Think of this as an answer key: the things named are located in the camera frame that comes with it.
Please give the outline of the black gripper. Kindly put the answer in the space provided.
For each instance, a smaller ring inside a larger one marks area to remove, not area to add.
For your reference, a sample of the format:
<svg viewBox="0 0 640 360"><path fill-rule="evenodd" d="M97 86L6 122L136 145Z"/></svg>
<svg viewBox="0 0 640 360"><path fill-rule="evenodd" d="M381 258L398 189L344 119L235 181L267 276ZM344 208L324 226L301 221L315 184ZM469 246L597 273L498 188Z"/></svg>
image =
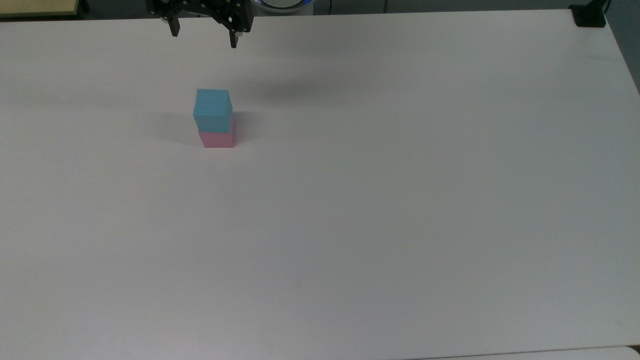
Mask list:
<svg viewBox="0 0 640 360"><path fill-rule="evenodd" d="M146 9L167 22L172 37L179 35L178 15L183 12L211 18L229 30L233 49L238 47L243 33L251 31L254 20L250 0L147 0Z"/></svg>

